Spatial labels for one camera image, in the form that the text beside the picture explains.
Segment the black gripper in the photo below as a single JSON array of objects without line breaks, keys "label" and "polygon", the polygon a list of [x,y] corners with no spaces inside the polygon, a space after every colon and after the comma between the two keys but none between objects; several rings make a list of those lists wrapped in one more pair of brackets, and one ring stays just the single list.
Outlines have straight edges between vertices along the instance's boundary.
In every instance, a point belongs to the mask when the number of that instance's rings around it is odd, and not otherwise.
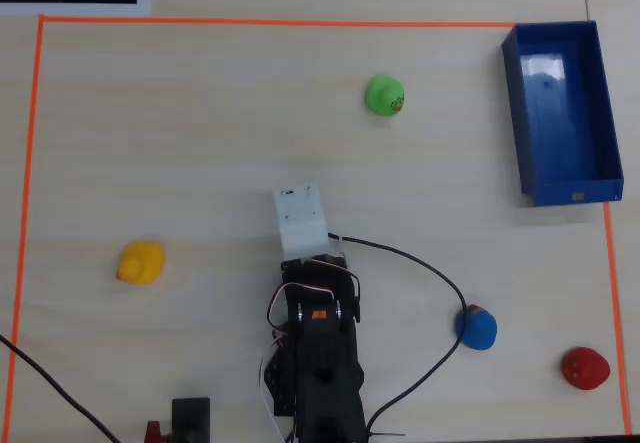
[{"label": "black gripper", "polygon": [[307,319],[361,321],[361,283],[343,257],[328,254],[281,263],[279,294],[286,301],[286,322]]}]

